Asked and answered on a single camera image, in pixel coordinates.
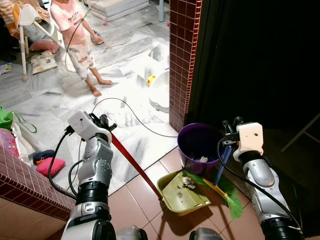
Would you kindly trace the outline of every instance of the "child's hand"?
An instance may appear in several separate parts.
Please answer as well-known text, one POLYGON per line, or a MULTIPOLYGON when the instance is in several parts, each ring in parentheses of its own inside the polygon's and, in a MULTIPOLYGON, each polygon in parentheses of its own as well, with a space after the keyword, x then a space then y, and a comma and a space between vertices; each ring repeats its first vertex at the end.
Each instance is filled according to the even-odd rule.
POLYGON ((103 43, 103 39, 101 36, 99 36, 98 34, 94 34, 92 35, 93 40, 96 42, 96 44, 102 44, 103 43))

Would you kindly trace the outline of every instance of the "dustpan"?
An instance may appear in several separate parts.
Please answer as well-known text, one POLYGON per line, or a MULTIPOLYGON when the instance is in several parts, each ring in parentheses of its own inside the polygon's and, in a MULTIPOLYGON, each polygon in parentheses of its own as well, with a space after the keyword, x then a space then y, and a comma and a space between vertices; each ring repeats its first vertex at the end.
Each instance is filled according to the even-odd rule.
POLYGON ((191 190, 183 185, 181 170, 158 180, 157 188, 169 210, 177 213, 178 216, 183 216, 211 204, 209 199, 198 189, 191 190))

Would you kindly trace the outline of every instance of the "broom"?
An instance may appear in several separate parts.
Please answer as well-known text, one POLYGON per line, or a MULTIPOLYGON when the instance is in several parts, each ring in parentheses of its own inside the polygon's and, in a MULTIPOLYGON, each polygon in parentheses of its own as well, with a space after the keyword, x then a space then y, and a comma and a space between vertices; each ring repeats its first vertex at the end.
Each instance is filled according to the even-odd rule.
MULTIPOLYGON (((232 148, 227 146, 223 154, 223 162, 227 163, 232 148)), ((190 177, 196 184, 202 185, 206 188, 215 190, 220 196, 224 198, 229 207, 232 218, 240 218, 242 216, 243 208, 240 199, 237 197, 238 190, 225 176, 222 175, 224 166, 221 165, 215 177, 214 184, 201 176, 192 174, 183 170, 183 176, 190 177)))

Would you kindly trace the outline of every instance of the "green broom bristles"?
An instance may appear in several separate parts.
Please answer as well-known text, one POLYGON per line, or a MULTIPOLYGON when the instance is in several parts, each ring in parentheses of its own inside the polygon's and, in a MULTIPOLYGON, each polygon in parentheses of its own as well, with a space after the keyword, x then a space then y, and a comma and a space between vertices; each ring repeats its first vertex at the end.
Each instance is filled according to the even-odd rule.
MULTIPOLYGON (((187 172, 186 170, 183 170, 182 175, 192 178, 198 185, 215 190, 214 188, 211 188, 208 184, 206 184, 201 176, 192 174, 190 172, 187 172)), ((240 199, 237 197, 238 190, 236 186, 224 175, 221 175, 217 186, 228 195, 228 197, 222 197, 225 199, 226 205, 229 207, 232 218, 240 218, 243 213, 243 208, 240 199)))

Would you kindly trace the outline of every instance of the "pajama pants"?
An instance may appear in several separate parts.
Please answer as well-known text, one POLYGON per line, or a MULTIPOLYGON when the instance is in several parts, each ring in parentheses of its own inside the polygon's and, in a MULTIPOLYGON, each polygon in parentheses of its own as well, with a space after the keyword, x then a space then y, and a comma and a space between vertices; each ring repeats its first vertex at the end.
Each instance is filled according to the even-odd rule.
POLYGON ((96 67, 87 41, 83 41, 77 45, 70 45, 68 54, 76 73, 82 80, 86 80, 88 77, 88 69, 96 67))

